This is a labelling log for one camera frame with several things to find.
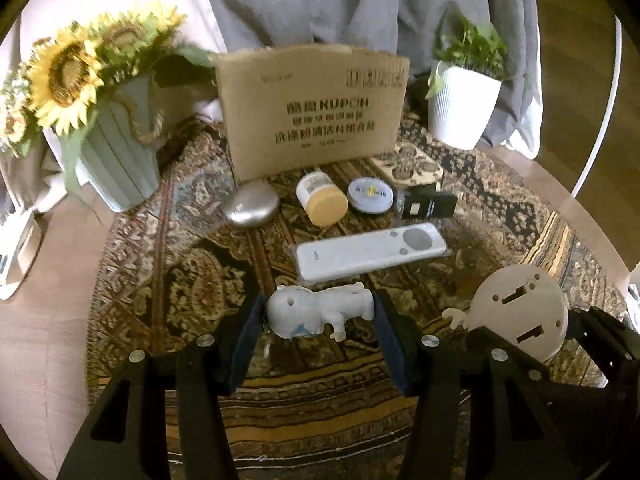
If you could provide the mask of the white round plastic disc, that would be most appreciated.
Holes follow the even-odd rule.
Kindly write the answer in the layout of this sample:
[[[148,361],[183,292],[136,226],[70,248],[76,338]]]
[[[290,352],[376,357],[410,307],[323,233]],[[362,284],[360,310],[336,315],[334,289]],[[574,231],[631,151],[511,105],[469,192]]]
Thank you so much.
[[[470,332],[485,327],[532,358],[544,362],[561,349],[570,305],[558,282],[546,271],[514,264],[480,284],[468,310],[448,308],[450,327]]]

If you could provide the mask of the brown cardboard box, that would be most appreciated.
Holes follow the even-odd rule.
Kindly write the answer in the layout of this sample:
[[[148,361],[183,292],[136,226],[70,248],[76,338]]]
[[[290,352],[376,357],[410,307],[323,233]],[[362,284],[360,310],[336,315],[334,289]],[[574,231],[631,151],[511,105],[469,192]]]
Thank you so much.
[[[216,62],[240,182],[393,151],[408,58],[344,44],[241,50]]]

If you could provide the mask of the white toy figurine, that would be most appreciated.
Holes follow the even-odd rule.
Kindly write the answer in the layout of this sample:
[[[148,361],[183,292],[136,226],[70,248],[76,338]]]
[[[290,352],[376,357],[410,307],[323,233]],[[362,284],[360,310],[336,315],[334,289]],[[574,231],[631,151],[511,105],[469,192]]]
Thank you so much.
[[[330,324],[330,338],[340,342],[346,339],[346,322],[351,318],[374,320],[373,294],[361,282],[318,292],[280,285],[267,302],[270,330],[283,339],[319,336]]]

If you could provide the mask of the beige curtain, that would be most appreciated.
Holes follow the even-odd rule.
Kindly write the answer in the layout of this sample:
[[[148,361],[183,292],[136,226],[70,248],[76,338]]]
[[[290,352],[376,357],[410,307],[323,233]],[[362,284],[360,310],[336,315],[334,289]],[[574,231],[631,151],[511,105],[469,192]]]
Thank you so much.
[[[153,3],[176,8],[186,17],[180,37],[217,55],[224,47],[221,33],[207,0],[10,0],[1,12],[1,77],[6,70],[28,59],[35,41],[52,37],[73,22],[87,25],[102,13],[119,14],[134,9],[146,9]],[[157,125],[162,127],[154,143],[157,153],[169,138],[169,128],[194,114],[217,114],[217,88],[214,74],[191,78],[186,84],[161,86],[152,76],[152,102]],[[34,206],[32,190],[22,176],[25,165],[42,148],[50,148],[62,170],[60,139],[52,129],[45,128],[24,157],[3,157],[1,166],[6,184],[14,200],[22,208]],[[90,183],[85,171],[76,170],[81,185]]]

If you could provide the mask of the sunflower bouquet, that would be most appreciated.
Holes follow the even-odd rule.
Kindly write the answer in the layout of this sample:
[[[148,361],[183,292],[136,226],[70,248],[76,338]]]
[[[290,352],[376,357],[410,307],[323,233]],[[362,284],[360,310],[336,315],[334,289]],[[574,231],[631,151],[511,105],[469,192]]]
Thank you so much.
[[[180,37],[185,20],[156,2],[105,12],[87,25],[73,22],[35,41],[28,59],[1,77],[1,155],[26,156],[45,128],[79,143],[98,105],[140,76],[165,87],[213,76],[217,55]]]

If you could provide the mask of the black rectangular packaged device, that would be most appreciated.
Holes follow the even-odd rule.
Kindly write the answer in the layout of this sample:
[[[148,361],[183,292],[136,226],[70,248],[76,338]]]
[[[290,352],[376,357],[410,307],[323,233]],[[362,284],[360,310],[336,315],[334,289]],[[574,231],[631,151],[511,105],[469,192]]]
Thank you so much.
[[[457,202],[456,194],[439,191],[434,184],[416,185],[397,191],[394,211],[401,220],[450,218]]]

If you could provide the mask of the pale green ribbed vase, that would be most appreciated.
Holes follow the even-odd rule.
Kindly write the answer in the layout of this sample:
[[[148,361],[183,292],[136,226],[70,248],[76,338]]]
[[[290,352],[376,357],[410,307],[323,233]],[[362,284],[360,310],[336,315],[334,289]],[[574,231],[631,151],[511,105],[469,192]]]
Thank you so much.
[[[60,139],[66,191],[79,194],[81,168],[111,211],[139,206],[160,186],[154,143],[162,127],[154,117],[151,77],[137,76],[101,96],[88,121]]]

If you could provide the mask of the white pot green plant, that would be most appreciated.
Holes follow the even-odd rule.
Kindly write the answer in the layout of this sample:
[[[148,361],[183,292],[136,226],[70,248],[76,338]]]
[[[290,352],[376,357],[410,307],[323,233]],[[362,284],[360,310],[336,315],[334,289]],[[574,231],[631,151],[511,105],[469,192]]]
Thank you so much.
[[[508,47],[490,21],[473,22],[450,2],[437,29],[428,76],[428,131],[436,140],[469,151],[480,142],[494,111]]]

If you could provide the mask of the grey curtain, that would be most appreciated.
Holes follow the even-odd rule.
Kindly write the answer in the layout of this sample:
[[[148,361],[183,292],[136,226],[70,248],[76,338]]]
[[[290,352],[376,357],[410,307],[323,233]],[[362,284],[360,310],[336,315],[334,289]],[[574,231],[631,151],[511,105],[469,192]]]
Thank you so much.
[[[460,20],[489,22],[506,44],[506,70],[483,134],[529,159],[540,150],[542,123],[537,0],[209,0],[229,51],[294,44],[350,44],[410,61],[420,77],[436,63],[436,42],[457,36]]]

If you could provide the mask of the white bottle yellow cap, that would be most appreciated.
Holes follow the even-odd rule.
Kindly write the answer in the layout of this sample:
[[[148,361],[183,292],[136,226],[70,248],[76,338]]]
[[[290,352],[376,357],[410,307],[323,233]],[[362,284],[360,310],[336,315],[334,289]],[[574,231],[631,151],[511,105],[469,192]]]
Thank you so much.
[[[305,174],[298,181],[296,196],[310,222],[319,228],[339,222],[349,207],[345,193],[319,170]]]

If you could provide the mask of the round blue tin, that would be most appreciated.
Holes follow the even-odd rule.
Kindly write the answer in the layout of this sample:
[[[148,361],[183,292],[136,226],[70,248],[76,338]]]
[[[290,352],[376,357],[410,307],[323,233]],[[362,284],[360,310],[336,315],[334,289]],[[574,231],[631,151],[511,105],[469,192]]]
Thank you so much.
[[[385,214],[393,207],[394,191],[381,179],[360,177],[349,183],[347,198],[362,214]]]

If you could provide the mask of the white remote control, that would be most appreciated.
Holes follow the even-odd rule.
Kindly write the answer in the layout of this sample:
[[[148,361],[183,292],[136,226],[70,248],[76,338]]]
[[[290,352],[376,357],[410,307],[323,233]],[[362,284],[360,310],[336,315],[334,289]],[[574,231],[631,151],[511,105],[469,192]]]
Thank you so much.
[[[300,279],[332,282],[445,255],[447,244],[431,222],[299,244],[294,249]]]

